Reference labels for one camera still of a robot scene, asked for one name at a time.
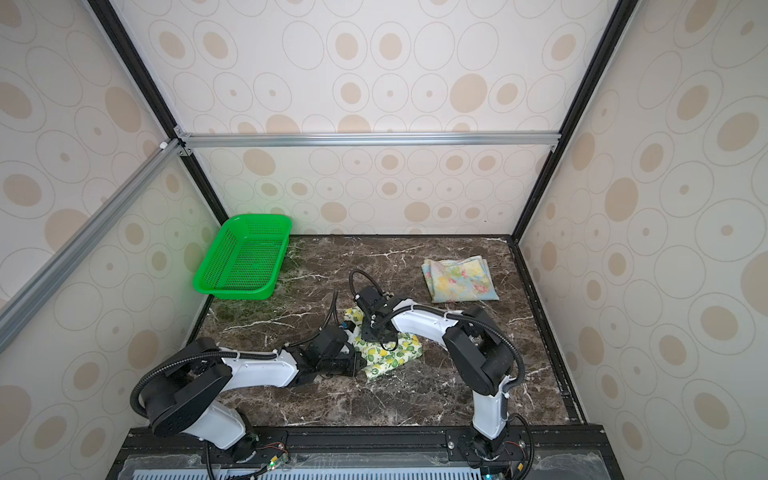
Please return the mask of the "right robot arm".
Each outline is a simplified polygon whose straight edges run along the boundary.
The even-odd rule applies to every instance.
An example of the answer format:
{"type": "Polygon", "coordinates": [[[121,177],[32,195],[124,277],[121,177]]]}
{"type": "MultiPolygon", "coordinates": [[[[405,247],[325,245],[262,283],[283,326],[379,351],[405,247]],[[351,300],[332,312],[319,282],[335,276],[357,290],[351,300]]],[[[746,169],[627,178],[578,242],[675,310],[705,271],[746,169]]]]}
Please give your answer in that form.
{"type": "Polygon", "coordinates": [[[442,346],[473,392],[472,426],[486,441],[502,438],[510,391],[523,384],[523,356],[481,307],[444,311],[367,286],[352,297],[363,314],[362,339],[389,344],[413,334],[442,346]]]}

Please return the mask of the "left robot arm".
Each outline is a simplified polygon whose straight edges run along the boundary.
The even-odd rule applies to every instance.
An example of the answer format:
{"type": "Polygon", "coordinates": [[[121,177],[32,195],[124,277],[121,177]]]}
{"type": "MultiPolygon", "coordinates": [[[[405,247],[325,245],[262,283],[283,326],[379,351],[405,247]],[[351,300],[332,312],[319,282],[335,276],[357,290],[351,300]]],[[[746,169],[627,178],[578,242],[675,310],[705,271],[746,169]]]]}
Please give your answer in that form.
{"type": "Polygon", "coordinates": [[[252,427],[218,400],[221,393],[292,388],[318,376],[354,377],[365,366],[348,332],[337,326],[272,352],[226,349],[204,337],[147,372],[133,388],[130,406],[158,437],[187,434],[229,450],[243,443],[252,427]]]}

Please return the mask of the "pastel floral skirt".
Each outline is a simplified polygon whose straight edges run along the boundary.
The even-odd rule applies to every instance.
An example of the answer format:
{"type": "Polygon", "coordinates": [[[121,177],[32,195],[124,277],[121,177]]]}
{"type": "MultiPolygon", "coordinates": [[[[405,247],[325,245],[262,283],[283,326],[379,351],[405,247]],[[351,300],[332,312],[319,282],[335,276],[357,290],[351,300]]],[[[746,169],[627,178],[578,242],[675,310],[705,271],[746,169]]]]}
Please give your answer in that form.
{"type": "Polygon", "coordinates": [[[481,256],[464,260],[431,260],[422,264],[433,303],[496,301],[488,262],[481,256]]]}

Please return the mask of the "green yellow patterned skirt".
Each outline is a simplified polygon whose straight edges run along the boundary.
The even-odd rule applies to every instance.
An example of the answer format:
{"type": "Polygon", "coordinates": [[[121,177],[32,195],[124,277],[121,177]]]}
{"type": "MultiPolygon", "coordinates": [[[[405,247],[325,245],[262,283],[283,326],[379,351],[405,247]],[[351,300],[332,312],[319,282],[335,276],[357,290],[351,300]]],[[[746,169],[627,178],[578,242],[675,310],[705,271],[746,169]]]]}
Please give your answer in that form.
{"type": "Polygon", "coordinates": [[[344,311],[343,325],[352,328],[348,337],[366,362],[362,371],[369,381],[376,380],[423,355],[423,345],[413,334],[399,333],[397,342],[387,344],[364,341],[361,336],[363,314],[357,307],[344,311]]]}

